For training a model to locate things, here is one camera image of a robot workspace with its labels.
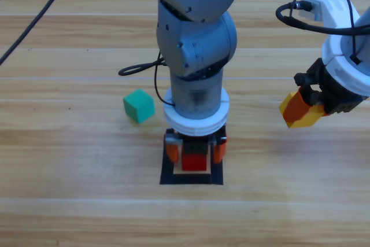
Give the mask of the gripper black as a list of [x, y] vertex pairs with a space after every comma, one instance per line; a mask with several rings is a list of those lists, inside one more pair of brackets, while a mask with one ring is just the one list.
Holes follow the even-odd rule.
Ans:
[[166, 130], [165, 151], [172, 163], [179, 162], [181, 149], [187, 154], [207, 154], [209, 146], [213, 147], [213, 163], [221, 163], [227, 146], [226, 127], [204, 136], [185, 135], [173, 128]]
[[284, 120], [287, 123], [301, 120], [313, 105], [323, 105], [326, 115], [331, 115], [350, 112], [364, 100], [362, 95], [340, 85], [328, 73], [321, 58], [305, 73], [297, 73], [294, 80], [299, 89], [284, 100]]

